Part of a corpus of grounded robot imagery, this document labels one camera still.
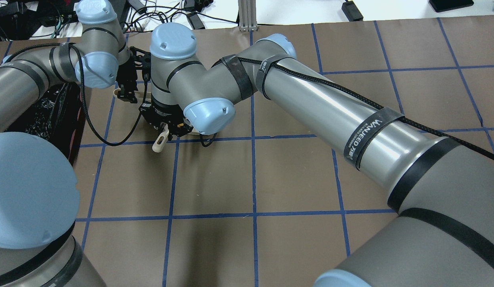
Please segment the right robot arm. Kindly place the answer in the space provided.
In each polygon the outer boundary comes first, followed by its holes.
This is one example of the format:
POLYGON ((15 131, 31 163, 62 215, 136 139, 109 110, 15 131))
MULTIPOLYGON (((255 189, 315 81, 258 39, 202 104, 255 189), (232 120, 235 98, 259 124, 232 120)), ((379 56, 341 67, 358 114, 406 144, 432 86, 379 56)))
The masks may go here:
POLYGON ((382 186, 398 216, 316 287, 494 287, 494 154, 335 84, 273 34, 207 70, 182 24, 151 35, 154 109, 210 136, 256 91, 382 186))

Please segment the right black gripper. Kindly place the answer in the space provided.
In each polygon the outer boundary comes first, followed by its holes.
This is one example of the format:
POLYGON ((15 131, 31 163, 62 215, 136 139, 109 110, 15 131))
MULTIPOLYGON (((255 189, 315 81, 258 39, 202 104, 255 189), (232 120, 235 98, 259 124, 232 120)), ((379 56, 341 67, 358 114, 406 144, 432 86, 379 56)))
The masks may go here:
POLYGON ((167 130, 169 137, 182 137, 193 131, 193 126, 184 116, 179 105, 167 105, 152 100, 144 101, 139 111, 145 120, 160 132, 167 130))

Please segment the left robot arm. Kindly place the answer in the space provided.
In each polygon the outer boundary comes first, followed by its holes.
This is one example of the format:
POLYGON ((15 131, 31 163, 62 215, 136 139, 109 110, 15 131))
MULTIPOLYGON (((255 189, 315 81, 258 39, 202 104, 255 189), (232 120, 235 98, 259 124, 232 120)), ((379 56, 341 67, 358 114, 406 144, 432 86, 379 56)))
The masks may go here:
POLYGON ((73 235, 80 192, 71 145, 88 88, 136 103, 137 67, 114 6, 80 0, 79 43, 45 43, 0 65, 0 287, 104 287, 73 235))

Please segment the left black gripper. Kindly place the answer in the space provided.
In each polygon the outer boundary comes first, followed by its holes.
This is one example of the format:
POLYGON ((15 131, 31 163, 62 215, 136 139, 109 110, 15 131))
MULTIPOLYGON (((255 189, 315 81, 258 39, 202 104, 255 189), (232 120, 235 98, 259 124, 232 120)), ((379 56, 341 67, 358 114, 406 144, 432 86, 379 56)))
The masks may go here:
POLYGON ((116 76, 118 99, 137 103, 137 72, 141 71, 144 81, 151 79, 151 53, 137 47, 123 47, 120 51, 120 65, 116 76))

